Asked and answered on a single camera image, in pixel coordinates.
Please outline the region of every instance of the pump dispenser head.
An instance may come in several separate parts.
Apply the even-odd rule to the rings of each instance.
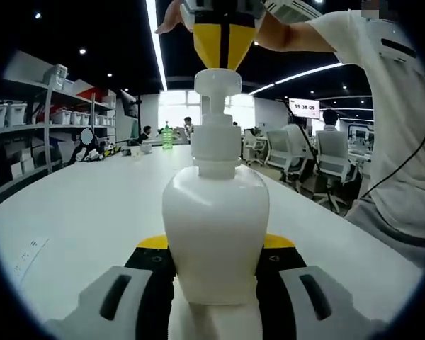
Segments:
[[[241,129],[224,110],[225,99],[241,93],[241,76],[230,69],[205,69],[195,78],[195,90],[210,98],[211,110],[192,135],[193,163],[200,176],[232,179],[241,165]]]

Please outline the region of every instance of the person's arm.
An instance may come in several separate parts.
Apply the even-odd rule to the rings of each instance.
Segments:
[[[309,23],[285,25],[269,12],[263,18],[256,41],[260,46],[277,52],[336,52]]]

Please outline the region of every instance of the green bottle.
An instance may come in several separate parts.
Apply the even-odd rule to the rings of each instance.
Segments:
[[[173,131],[169,127],[168,121],[166,121],[165,128],[162,130],[162,149],[173,149]]]

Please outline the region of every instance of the wall-mounted screen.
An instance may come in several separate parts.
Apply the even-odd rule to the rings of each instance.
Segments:
[[[319,119],[319,101],[290,98],[290,109],[297,117]]]

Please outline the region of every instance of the hand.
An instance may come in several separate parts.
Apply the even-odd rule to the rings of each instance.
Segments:
[[[165,12],[164,22],[157,28],[156,34],[168,33],[175,28],[176,25],[183,22],[180,6],[182,0],[173,0]]]

